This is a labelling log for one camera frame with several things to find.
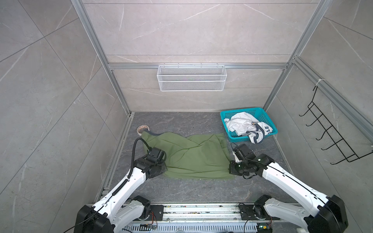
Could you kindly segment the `green tank top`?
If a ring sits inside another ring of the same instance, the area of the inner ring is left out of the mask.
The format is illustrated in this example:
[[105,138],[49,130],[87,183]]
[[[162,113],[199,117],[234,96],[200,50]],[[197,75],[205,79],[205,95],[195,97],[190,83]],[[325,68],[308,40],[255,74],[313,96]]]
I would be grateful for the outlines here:
[[165,152],[167,171],[173,179],[230,180],[231,155],[223,133],[183,137],[172,132],[142,132],[150,147]]

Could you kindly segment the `teal plastic basket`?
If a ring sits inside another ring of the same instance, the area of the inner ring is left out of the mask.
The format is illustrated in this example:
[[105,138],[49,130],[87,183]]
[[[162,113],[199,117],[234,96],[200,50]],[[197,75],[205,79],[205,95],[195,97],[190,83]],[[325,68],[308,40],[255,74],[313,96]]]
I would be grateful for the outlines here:
[[232,143],[248,141],[260,144],[278,130],[262,108],[247,108],[220,112],[220,118]]

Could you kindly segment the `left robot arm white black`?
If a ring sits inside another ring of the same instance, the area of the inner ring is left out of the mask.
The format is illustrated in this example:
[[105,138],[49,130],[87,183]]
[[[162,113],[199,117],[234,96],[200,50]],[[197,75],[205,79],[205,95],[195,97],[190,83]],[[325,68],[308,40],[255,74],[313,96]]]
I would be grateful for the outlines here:
[[73,228],[75,233],[118,233],[133,220],[151,217],[151,202],[141,196],[125,202],[147,179],[166,171],[166,153],[152,148],[148,154],[133,159],[128,174],[108,194],[92,206],[83,206]]

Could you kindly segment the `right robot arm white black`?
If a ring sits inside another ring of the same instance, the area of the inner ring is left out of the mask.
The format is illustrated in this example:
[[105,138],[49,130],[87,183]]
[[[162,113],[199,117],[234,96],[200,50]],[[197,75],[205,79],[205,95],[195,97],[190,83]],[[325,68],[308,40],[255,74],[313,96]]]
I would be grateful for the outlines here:
[[243,216],[252,214],[258,220],[279,218],[300,227],[305,233],[343,233],[348,228],[344,201],[336,195],[327,196],[306,185],[271,157],[256,156],[247,145],[231,144],[234,160],[230,162],[232,175],[250,179],[259,176],[275,184],[298,202],[298,205],[283,203],[269,195],[263,195],[251,211],[240,205]]

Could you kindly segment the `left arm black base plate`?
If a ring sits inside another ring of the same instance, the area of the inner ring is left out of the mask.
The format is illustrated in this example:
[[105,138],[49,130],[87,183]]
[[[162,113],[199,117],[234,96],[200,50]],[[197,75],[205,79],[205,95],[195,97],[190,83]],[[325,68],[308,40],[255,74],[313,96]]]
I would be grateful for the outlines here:
[[148,221],[162,221],[164,215],[163,205],[149,205],[146,206],[143,210],[142,215],[139,217],[139,220],[148,220]]

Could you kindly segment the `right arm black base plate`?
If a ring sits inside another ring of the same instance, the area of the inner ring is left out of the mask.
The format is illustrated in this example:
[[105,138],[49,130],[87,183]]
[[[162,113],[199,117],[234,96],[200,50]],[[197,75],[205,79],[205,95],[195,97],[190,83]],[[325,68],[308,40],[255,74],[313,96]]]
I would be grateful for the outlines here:
[[242,220],[280,220],[280,218],[270,216],[263,205],[239,203],[238,208]]

